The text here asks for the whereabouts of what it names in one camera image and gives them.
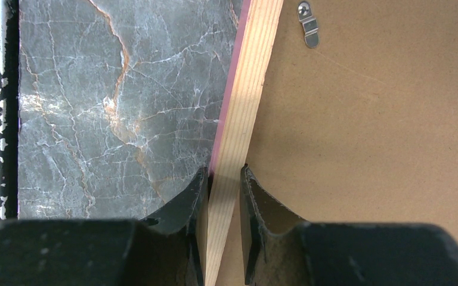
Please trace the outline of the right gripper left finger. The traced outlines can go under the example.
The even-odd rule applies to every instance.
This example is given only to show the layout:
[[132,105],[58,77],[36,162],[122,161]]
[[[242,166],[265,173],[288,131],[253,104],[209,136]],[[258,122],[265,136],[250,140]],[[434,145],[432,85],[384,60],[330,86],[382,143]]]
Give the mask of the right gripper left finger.
[[186,188],[142,220],[142,285],[204,285],[200,241],[208,193],[207,167]]

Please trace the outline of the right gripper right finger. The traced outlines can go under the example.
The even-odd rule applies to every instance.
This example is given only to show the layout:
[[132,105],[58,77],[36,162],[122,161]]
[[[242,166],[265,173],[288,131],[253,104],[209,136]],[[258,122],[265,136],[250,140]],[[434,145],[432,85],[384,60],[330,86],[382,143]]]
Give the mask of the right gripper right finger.
[[267,192],[248,165],[240,171],[239,200],[245,284],[309,285],[305,219]]

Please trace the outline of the pink wooden photo frame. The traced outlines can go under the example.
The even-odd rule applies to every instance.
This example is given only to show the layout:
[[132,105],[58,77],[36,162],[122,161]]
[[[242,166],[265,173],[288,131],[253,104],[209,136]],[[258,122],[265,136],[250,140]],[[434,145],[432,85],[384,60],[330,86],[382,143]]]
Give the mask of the pink wooden photo frame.
[[458,242],[458,1],[284,1],[247,163],[319,222],[424,222]]

